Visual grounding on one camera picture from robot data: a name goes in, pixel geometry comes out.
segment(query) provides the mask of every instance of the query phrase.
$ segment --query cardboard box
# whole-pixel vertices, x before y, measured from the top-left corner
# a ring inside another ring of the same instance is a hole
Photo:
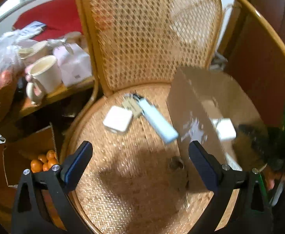
[[[7,185],[17,188],[23,171],[30,169],[30,162],[50,149],[57,152],[57,149],[61,149],[62,143],[63,136],[52,124],[19,141],[6,143],[3,165]]]
[[[187,168],[189,189],[207,191],[189,159],[188,146],[198,140],[205,150],[233,169],[260,168],[263,163],[251,149],[251,141],[242,133],[234,140],[220,142],[211,119],[230,118],[234,127],[251,124],[262,131],[265,126],[249,97],[239,84],[223,72],[200,68],[179,68],[174,76],[167,106],[177,139],[180,156]]]

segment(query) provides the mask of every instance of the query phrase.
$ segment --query red cushion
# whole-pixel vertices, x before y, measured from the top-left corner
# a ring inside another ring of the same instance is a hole
[[[33,21],[47,25],[33,38],[37,41],[57,39],[72,31],[82,33],[75,0],[52,0],[40,4],[21,14],[13,26],[22,29]]]

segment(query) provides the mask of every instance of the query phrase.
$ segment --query mug handle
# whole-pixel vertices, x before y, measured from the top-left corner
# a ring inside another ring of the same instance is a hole
[[[39,95],[35,94],[34,91],[35,87],[37,87],[40,90]],[[26,94],[31,100],[32,105],[40,105],[42,99],[46,95],[46,91],[45,88],[41,85],[41,83],[37,79],[30,76],[26,86]]]

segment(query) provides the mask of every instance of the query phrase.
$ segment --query pile of oranges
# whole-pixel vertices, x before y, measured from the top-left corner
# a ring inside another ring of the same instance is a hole
[[[33,173],[38,172],[46,172],[49,170],[53,165],[58,164],[58,156],[57,153],[51,149],[47,152],[47,154],[40,154],[38,155],[38,159],[32,160],[30,163],[30,168]]]

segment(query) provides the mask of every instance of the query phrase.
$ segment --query tan tag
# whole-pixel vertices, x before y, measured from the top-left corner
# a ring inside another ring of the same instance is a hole
[[[131,110],[133,112],[134,118],[138,118],[141,115],[142,109],[137,104],[136,100],[133,98],[125,98],[125,100],[122,103],[122,106],[125,109]]]

